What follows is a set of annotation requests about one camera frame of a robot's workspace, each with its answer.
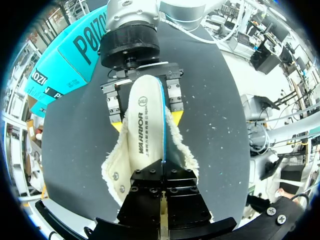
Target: dark gray surface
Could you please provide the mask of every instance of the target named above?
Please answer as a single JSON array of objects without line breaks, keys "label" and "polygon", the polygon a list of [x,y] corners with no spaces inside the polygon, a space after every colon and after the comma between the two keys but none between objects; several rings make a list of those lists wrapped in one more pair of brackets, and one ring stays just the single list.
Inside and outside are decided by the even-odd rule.
[{"label": "dark gray surface", "polygon": [[[194,33],[209,38],[202,27]],[[250,155],[234,79],[216,45],[198,42],[164,23],[158,37],[161,60],[184,69],[180,85],[185,111],[179,129],[200,165],[199,190],[215,221],[234,217],[239,223],[248,192]],[[107,73],[98,61],[88,85],[48,106],[42,159],[52,200],[81,216],[113,221],[119,207],[101,177],[101,164],[118,137],[100,90]],[[129,89],[122,88],[120,94],[122,105],[127,105]]]}]

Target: robotic arm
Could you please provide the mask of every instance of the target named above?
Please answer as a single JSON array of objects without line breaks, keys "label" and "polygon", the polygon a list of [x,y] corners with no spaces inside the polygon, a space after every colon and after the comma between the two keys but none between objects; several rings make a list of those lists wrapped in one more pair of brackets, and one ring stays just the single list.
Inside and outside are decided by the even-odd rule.
[{"label": "robotic arm", "polygon": [[[192,30],[198,27],[204,14],[221,2],[217,0],[209,6],[201,0],[165,0],[161,3],[155,0],[109,1],[107,33],[101,39],[100,58],[103,66],[116,71],[116,76],[101,89],[106,94],[114,127],[119,126],[117,124],[121,123],[123,116],[119,86],[146,74],[164,77],[172,114],[183,112],[179,83],[183,70],[177,63],[160,62],[159,58],[157,26],[161,14]],[[84,228],[89,240],[282,239],[303,212],[291,200],[281,198],[272,206],[272,213],[267,211],[232,231],[237,225],[232,217],[211,222],[211,214],[197,188],[195,174],[170,159],[165,163],[159,159],[144,169],[135,170],[130,182],[130,192],[117,215],[119,223],[96,218],[94,230]],[[55,217],[41,200],[35,206],[64,239],[86,239]]]}]

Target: cardboard box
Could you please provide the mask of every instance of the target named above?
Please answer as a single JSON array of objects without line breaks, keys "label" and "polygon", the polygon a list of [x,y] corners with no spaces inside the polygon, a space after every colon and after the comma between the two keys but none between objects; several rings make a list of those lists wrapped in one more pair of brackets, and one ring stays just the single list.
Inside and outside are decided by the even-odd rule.
[{"label": "cardboard box", "polygon": [[28,100],[29,111],[39,117],[44,118],[47,111],[47,105],[36,100],[35,98],[29,95],[27,97],[27,100]]},{"label": "cardboard box", "polygon": [[34,120],[30,119],[30,120],[26,121],[26,127],[27,127],[30,141],[35,141],[36,140],[36,130],[34,127]]},{"label": "cardboard box", "polygon": [[91,81],[106,31],[106,9],[90,12],[52,41],[28,78],[24,91],[29,96],[47,106]]}]

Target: white cable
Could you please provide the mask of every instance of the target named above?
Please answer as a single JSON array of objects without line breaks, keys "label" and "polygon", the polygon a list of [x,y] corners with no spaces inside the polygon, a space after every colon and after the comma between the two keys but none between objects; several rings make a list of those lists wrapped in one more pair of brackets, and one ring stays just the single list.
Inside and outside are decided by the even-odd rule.
[{"label": "white cable", "polygon": [[174,22],[169,21],[167,19],[161,18],[161,22],[164,22],[166,24],[169,24],[169,25],[173,26],[174,28],[180,30],[181,32],[187,34],[188,36],[190,36],[190,37],[192,37],[192,38],[194,38],[194,39],[196,39],[196,40],[198,40],[200,42],[203,42],[203,43],[206,43],[206,44],[219,44],[219,43],[222,43],[225,40],[229,39],[232,36],[232,34],[235,33],[235,31],[236,31],[236,29],[237,29],[237,27],[238,27],[238,25],[240,23],[240,19],[242,19],[242,15],[244,13],[244,10],[245,10],[245,1],[242,0],[242,5],[240,6],[240,10],[239,10],[239,13],[238,13],[238,17],[236,19],[236,23],[235,23],[233,29],[231,30],[231,32],[229,32],[229,34],[227,36],[225,36],[224,38],[219,39],[219,40],[213,40],[213,41],[212,40],[206,40],[206,39],[203,39],[201,37],[198,37],[198,36],[192,34],[191,32],[185,30],[180,25],[175,24]]},{"label": "white cable", "polygon": [[310,107],[307,107],[306,109],[303,109],[301,111],[296,111],[295,113],[287,115],[287,116],[283,116],[283,117],[280,117],[280,118],[269,119],[269,120],[257,121],[256,123],[264,124],[264,123],[268,123],[268,122],[272,122],[272,121],[277,121],[277,120],[279,121],[279,120],[282,120],[282,119],[287,119],[287,118],[290,118],[290,117],[292,117],[294,115],[302,114],[302,113],[307,112],[307,111],[309,111],[311,109],[315,109],[318,106],[320,106],[320,102],[318,102],[318,103],[316,103],[316,104],[314,104],[314,105],[312,105]]},{"label": "white cable", "polygon": [[264,126],[262,126],[261,124],[256,124],[256,123],[250,123],[249,126],[252,125],[254,127],[259,126],[260,128],[262,128],[263,132],[264,132],[264,144],[260,149],[254,149],[253,147],[250,146],[250,150],[256,153],[261,152],[263,149],[268,149],[270,147],[270,138],[269,135],[267,133],[267,130],[264,128]]}]

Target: cable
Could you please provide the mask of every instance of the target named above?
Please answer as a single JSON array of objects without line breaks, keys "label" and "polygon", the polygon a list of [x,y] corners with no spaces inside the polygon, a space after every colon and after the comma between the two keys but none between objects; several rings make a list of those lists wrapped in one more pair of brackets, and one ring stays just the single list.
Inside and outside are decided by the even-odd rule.
[{"label": "cable", "polygon": [[200,41],[200,42],[203,42],[203,43],[206,43],[206,44],[219,44],[219,43],[222,43],[224,42],[225,40],[228,40],[235,32],[236,32],[236,29],[238,27],[238,25],[240,24],[240,19],[242,18],[242,15],[244,13],[244,10],[245,10],[245,1],[243,0],[242,1],[242,5],[240,6],[240,10],[239,10],[239,13],[238,13],[238,17],[236,19],[236,23],[233,27],[233,29],[231,30],[231,32],[224,38],[220,39],[220,40],[206,40],[206,39],[203,39],[201,37],[198,37],[192,33],[190,33],[189,31],[185,30],[183,27],[181,27],[180,25],[178,24],[175,24],[173,23],[172,21],[169,21],[167,19],[164,19],[164,18],[161,18],[161,22],[164,22],[166,24],[169,24],[171,25],[172,27],[180,30],[181,32],[187,34],[188,36]]},{"label": "cable", "polygon": [[244,106],[245,103],[247,103],[249,100],[251,100],[251,99],[253,99],[253,98],[255,97],[255,95],[249,94],[249,93],[246,93],[245,95],[250,95],[250,96],[253,96],[253,97],[245,100],[245,101],[242,103],[242,106]]},{"label": "cable", "polygon": [[280,115],[279,115],[279,118],[278,118],[278,120],[276,121],[276,123],[275,123],[275,125],[273,126],[273,128],[271,129],[271,130],[273,130],[273,129],[275,129],[276,128],[276,126],[277,126],[277,124],[278,124],[278,122],[279,122],[279,120],[280,120],[280,117],[281,117],[281,115],[284,113],[284,111],[288,108],[288,107],[290,107],[291,105],[288,105],[288,106],[286,106],[283,110],[282,110],[282,112],[280,113]]},{"label": "cable", "polygon": [[318,137],[318,136],[320,136],[320,131],[317,131],[317,132],[312,133],[312,134],[293,137],[293,138],[282,140],[282,141],[277,141],[274,144],[279,144],[279,143],[283,143],[283,142],[287,142],[287,141],[294,141],[294,140],[300,140],[299,142],[301,142],[301,139],[309,139],[309,138]]},{"label": "cable", "polygon": [[251,146],[250,145],[250,150],[252,151],[252,152],[255,152],[255,153],[258,153],[259,154],[259,152],[261,152],[263,149],[267,149],[268,150],[268,148],[270,147],[270,141],[269,141],[269,135],[268,135],[268,133],[267,133],[267,130],[264,128],[264,126],[262,126],[261,124],[258,124],[257,125],[257,123],[255,122],[255,123],[249,123],[249,126],[254,126],[254,127],[257,127],[257,126],[259,126],[262,130],[263,130],[263,132],[264,132],[264,144],[263,144],[263,146],[261,147],[261,148],[259,148],[259,149],[254,149],[254,147],[253,146]]},{"label": "cable", "polygon": [[305,200],[306,200],[306,206],[309,206],[309,197],[308,197],[308,195],[305,194],[305,193],[299,193],[299,194],[293,196],[290,200],[293,201],[294,199],[296,199],[296,198],[298,198],[298,197],[304,197]]},{"label": "cable", "polygon": [[115,77],[115,76],[110,76],[110,73],[113,71],[114,69],[111,69],[109,72],[108,72],[108,78],[109,79],[125,79],[126,77]]},{"label": "cable", "polygon": [[[297,103],[295,103],[295,104],[293,105],[293,108],[291,109],[291,113],[292,113],[292,114],[294,114],[294,110],[296,110],[296,113],[300,111],[299,109],[296,109],[296,108],[295,108],[296,104],[297,104]],[[292,116],[292,117],[293,117],[294,120],[296,120],[296,121],[299,121],[299,120],[300,120],[300,119],[296,119],[295,116]]]},{"label": "cable", "polygon": [[[313,88],[311,91],[309,91],[309,93],[307,93],[306,95],[299,97],[298,100],[295,101],[295,102],[292,103],[292,104],[295,104],[295,103],[297,103],[300,99],[304,98],[305,96],[308,96],[310,93],[312,93],[312,91],[313,91],[314,89],[315,89],[315,88]],[[320,106],[320,102],[318,102],[318,103],[316,103],[316,104],[314,104],[314,105],[312,105],[312,106],[310,106],[310,107],[307,107],[307,108],[304,109],[304,110],[297,111],[297,112],[295,112],[294,114],[290,114],[290,115],[283,116],[283,117],[280,117],[280,118],[270,119],[270,120],[267,120],[267,121],[258,121],[258,123],[264,124],[264,123],[272,122],[272,121],[276,121],[276,120],[277,120],[277,123],[278,123],[278,121],[281,120],[281,119],[286,119],[286,118],[292,117],[292,116],[297,115],[297,114],[302,114],[302,113],[307,112],[307,111],[309,111],[309,110],[311,110],[311,109],[314,109],[314,108],[316,108],[316,107],[318,107],[318,106]]]}]

